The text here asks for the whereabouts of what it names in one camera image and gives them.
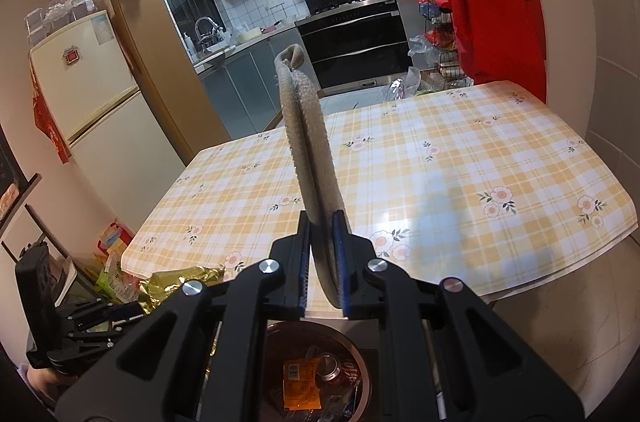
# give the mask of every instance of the gold foil bag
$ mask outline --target gold foil bag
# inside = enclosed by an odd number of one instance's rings
[[[225,266],[220,265],[210,269],[208,267],[190,267],[180,271],[154,272],[149,279],[140,282],[140,296],[138,302],[148,314],[155,310],[162,301],[167,299],[185,281],[197,279],[210,287],[222,283],[225,277]]]

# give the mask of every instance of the refrigerator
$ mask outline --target refrigerator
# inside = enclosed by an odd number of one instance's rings
[[[140,93],[107,12],[55,31],[30,56],[72,160],[136,232],[184,164]]]

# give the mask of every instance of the sticker on refrigerator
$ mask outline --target sticker on refrigerator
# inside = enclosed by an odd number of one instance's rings
[[[65,49],[62,57],[65,59],[67,65],[73,65],[73,63],[80,60],[80,52],[78,47],[73,46]]]
[[[92,18],[91,25],[94,26],[95,39],[98,40],[98,45],[113,40],[113,30],[111,30],[111,24],[105,14]]]

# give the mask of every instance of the red coat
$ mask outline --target red coat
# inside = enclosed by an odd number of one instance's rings
[[[540,0],[436,0],[452,9],[460,64],[476,83],[509,80],[546,101]]]

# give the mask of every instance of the plaid tablecloth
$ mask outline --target plaid tablecloth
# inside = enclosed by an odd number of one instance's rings
[[[326,117],[353,232],[415,278],[477,294],[573,270],[638,226],[591,148],[519,86],[495,82]],[[122,256],[148,277],[192,265],[233,278],[296,231],[303,209],[284,128],[203,150]],[[341,317],[311,266],[308,316]]]

